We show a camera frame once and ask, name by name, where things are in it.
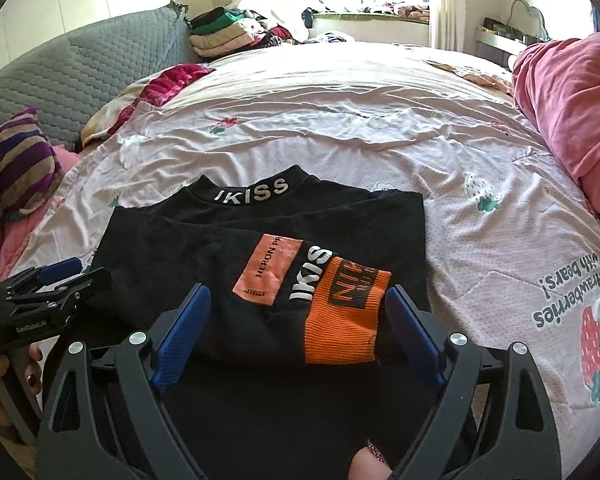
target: orange label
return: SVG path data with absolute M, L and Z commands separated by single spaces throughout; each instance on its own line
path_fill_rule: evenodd
M 234 286 L 234 294 L 253 303 L 272 306 L 301 245 L 302 240 L 262 235 Z
M 304 324 L 308 364 L 346 365 L 375 359 L 378 310 L 391 273 L 334 256 L 315 288 Z

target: pink blanket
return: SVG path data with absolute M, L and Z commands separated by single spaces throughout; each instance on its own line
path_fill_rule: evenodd
M 65 173 L 80 160 L 78 155 L 68 152 L 61 146 L 55 146 L 54 151 L 56 152 L 58 162 Z M 0 249 L 0 282 L 9 277 L 11 269 L 13 269 L 18 262 L 22 255 L 22 251 L 24 251 L 29 243 L 31 232 L 40 223 L 53 200 L 52 197 L 30 215 L 15 222 L 8 222 L 5 226 L 4 242 Z
M 600 160 L 600 32 L 526 49 L 513 70 L 518 107 L 574 180 Z

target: black shirt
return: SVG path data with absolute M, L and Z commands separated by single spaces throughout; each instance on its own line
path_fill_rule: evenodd
M 259 258 L 276 249 L 274 240 L 295 240 L 289 244 L 296 252 L 272 292 L 251 285 L 266 272 Z M 312 364 L 329 363 L 337 353 L 330 342 L 342 336 L 321 332 L 320 315 L 309 322 L 317 297 L 334 312 L 356 309 L 338 303 L 347 283 L 333 288 L 346 262 L 346 276 L 363 269 L 360 276 L 373 275 L 364 280 L 382 290 L 400 283 L 430 310 L 422 196 L 322 181 L 297 166 L 247 188 L 218 187 L 203 176 L 157 205 L 115 209 L 93 260 L 112 272 L 114 288 L 94 298 L 62 339 L 116 344 L 147 330 L 202 282 L 212 313 L 164 402 L 209 478 L 346 478 L 366 439 L 395 465 L 436 394 L 413 383 L 381 301 L 378 334 L 366 340 L 371 352 L 353 351 L 352 364 Z M 320 293 L 327 275 L 331 285 Z M 314 284 L 315 291 L 306 288 Z M 261 292 L 272 298 L 262 303 Z M 358 309 L 369 305 L 370 295 L 362 295 L 348 296 L 360 300 Z

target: metal screw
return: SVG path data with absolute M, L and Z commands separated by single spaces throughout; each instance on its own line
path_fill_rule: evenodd
M 69 354 L 79 354 L 82 352 L 84 345 L 80 341 L 76 341 L 69 345 Z
M 452 334 L 451 336 L 449 336 L 449 339 L 451 339 L 451 342 L 454 345 L 457 346 L 464 346 L 467 343 L 467 338 L 464 334 L 461 334 L 459 332 L 455 332 L 454 334 Z
M 524 343 L 520 343 L 520 342 L 513 343 L 513 351 L 516 354 L 524 355 L 524 354 L 526 354 L 528 352 L 528 350 L 529 349 L 526 347 L 526 345 Z
M 144 332 L 133 332 L 132 335 L 129 336 L 129 342 L 132 345 L 141 345 L 146 341 L 146 334 Z

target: purple striped fabric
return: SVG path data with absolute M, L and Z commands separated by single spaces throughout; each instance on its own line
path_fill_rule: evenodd
M 27 107 L 0 126 L 1 214 L 31 213 L 62 180 L 56 154 L 38 127 L 37 113 Z
M 37 137 L 40 135 L 40 130 L 35 126 L 35 129 L 30 132 L 22 132 L 14 136 L 8 137 L 7 139 L 0 142 L 0 163 L 4 160 L 4 157 L 16 146 L 18 146 L 23 140 L 29 139 L 29 137 Z
M 0 195 L 7 191 L 23 175 L 24 168 L 32 168 L 41 160 L 45 160 L 52 151 L 45 142 L 37 142 L 16 155 L 0 172 Z
M 0 125 L 0 134 L 8 129 L 16 126 L 23 126 L 24 124 L 31 124 L 35 129 L 38 128 L 38 121 L 36 119 L 37 110 L 33 107 L 27 107 L 23 111 L 15 114 L 4 124 Z M 23 115 L 31 115 L 32 117 L 22 117 Z

